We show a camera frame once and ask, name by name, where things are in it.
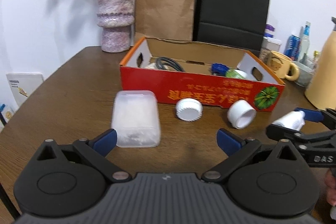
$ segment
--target blue bottle cap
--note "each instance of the blue bottle cap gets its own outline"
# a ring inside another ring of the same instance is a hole
[[[211,65],[211,73],[213,75],[225,76],[229,67],[223,64],[214,63]]]

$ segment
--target red cardboard box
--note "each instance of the red cardboard box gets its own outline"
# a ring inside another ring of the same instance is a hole
[[[145,67],[157,57],[178,62],[186,72]],[[248,80],[211,75],[211,65],[221,63],[248,74]],[[159,103],[176,104],[194,98],[204,105],[229,108],[244,99],[256,110],[272,111],[285,87],[251,52],[203,42],[169,42],[140,39],[120,63],[123,90],[150,90]]]

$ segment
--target black paper bag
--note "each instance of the black paper bag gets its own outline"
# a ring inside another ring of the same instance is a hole
[[[259,55],[269,0],[196,0],[193,40]]]

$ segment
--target wooden table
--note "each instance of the wooden table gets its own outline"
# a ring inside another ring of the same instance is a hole
[[[100,47],[87,47],[58,69],[21,106],[0,134],[0,181],[10,198],[13,184],[27,161],[44,139],[59,144],[93,138],[110,128],[113,101],[121,90],[119,62],[125,53],[109,54]],[[253,136],[263,143],[269,140],[265,127],[295,107],[311,108],[303,89],[287,82],[283,95],[272,113],[258,112],[253,123],[243,130],[231,128],[226,109],[205,106],[196,122],[175,117],[174,105],[159,104],[161,143],[156,148],[118,148],[107,158],[119,167],[136,172],[196,172],[198,175],[225,159],[217,147],[219,128],[242,136]],[[308,122],[307,133],[324,130],[321,124]],[[321,197],[314,216],[324,223],[333,223],[330,206],[325,201],[323,175],[325,169],[312,169],[321,184]],[[0,204],[0,223],[12,218]]]

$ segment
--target box handle hole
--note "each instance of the box handle hole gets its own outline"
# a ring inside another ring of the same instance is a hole
[[[204,62],[197,62],[197,61],[186,61],[188,64],[197,64],[197,65],[205,65]]]
[[[141,68],[142,62],[143,62],[143,55],[142,53],[140,53],[136,60],[136,64],[138,65],[138,68]]]
[[[256,78],[257,81],[263,80],[262,73],[256,67],[253,67],[253,69],[251,70],[251,74],[253,75],[254,78]]]

